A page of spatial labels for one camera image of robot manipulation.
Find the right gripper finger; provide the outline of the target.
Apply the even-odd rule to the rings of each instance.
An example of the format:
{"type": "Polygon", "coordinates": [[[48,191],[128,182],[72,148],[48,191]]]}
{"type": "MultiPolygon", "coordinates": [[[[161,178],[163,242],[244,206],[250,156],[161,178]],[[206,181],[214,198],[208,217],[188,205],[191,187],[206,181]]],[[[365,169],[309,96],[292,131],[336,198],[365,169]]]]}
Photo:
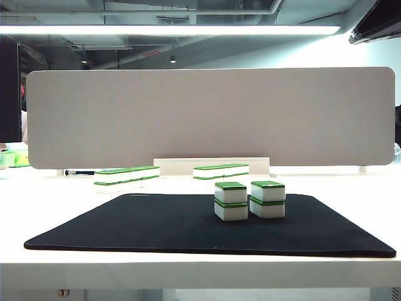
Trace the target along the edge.
{"type": "Polygon", "coordinates": [[[374,34],[362,34],[357,31],[352,31],[349,36],[350,44],[360,44],[360,43],[370,43],[380,40],[390,40],[394,38],[399,38],[400,32],[378,32],[374,34]]]}
{"type": "Polygon", "coordinates": [[[400,33],[400,0],[376,1],[355,26],[356,34],[400,33]]]}

